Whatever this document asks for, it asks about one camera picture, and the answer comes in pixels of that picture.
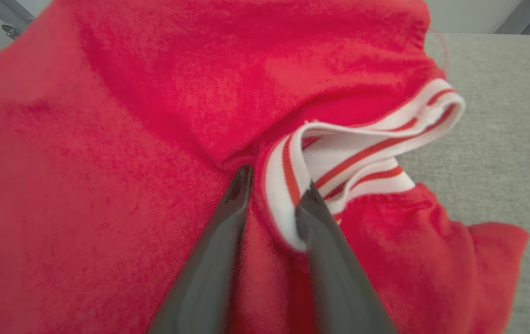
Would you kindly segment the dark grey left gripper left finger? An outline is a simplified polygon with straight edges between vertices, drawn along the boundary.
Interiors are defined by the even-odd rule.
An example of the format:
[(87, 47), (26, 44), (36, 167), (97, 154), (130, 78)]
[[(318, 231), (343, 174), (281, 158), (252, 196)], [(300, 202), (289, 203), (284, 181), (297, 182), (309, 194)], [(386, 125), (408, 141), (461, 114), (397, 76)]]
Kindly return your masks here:
[(253, 168), (237, 169), (166, 294), (149, 334), (224, 334), (247, 221)]

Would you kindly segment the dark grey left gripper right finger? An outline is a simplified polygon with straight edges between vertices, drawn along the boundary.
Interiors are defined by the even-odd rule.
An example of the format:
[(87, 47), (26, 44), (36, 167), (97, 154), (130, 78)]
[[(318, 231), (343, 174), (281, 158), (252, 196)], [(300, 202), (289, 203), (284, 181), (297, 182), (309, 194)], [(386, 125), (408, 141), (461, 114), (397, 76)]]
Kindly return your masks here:
[(307, 247), (316, 332), (396, 334), (396, 326), (315, 184), (302, 195), (295, 218), (297, 233)]

